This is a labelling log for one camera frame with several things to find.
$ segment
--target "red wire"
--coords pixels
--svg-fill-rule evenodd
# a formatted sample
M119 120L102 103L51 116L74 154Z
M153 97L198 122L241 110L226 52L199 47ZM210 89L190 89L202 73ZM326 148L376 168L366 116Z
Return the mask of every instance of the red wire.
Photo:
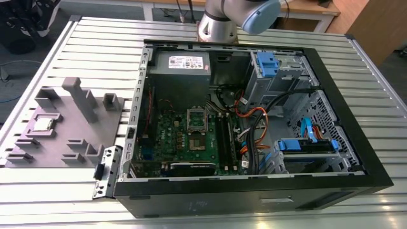
M145 128L145 133L147 132L149 128L149 122L150 122L150 115L151 115L151 90L149 91L149 115L147 115L147 123L146 123L146 128Z

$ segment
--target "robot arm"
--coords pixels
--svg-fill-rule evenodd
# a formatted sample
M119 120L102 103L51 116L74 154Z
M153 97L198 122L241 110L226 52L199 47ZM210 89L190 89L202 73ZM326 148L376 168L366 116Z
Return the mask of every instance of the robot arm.
M201 40L234 42L237 25L247 33L259 34L270 28L279 13L279 0L207 0L199 24Z

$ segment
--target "wooden table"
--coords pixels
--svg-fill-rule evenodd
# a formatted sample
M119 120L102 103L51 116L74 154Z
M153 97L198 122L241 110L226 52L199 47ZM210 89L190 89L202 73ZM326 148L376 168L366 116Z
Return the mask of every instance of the wooden table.
M178 9L177 0L63 0L67 2L95 3L109 5L125 5L143 7L145 20L154 21L153 9ZM183 10L190 10L189 1L179 0ZM193 0L194 10L205 11L206 0ZM340 9L330 4L329 8L318 6L318 0L294 0L289 3L290 18L319 21L314 32L326 32L335 16L341 14ZM283 4L279 17L286 17L287 6Z

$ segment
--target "table leg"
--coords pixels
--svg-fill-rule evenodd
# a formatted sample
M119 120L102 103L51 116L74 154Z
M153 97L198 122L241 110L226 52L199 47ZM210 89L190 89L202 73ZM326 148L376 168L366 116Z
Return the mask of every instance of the table leg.
M143 2L142 7L143 7L143 12L145 12L145 20L154 21L154 18L153 18L154 3Z
M334 20L334 15L325 15L318 22L314 32L326 32Z

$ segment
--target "blue plastic latch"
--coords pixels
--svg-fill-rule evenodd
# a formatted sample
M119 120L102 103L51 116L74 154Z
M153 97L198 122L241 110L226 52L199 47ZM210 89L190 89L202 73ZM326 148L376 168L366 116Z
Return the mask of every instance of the blue plastic latch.
M279 141L279 148L281 150L286 150L286 144L283 141Z
M273 78L279 72L279 61L273 52L258 52L258 63L265 78Z
M271 153L269 153L269 154L266 155L266 157L263 157L263 159L262 159L262 161L261 161L261 163L259 163L259 169L262 169L262 168L265 167L265 165L266 165L266 163L267 163L267 161L269 161L270 158L271 158Z
M331 140L331 144L333 144L333 147L334 147L335 151L338 151L340 150L340 143L335 139Z
M299 141L297 139L286 139L283 141L286 145L286 150L301 150Z

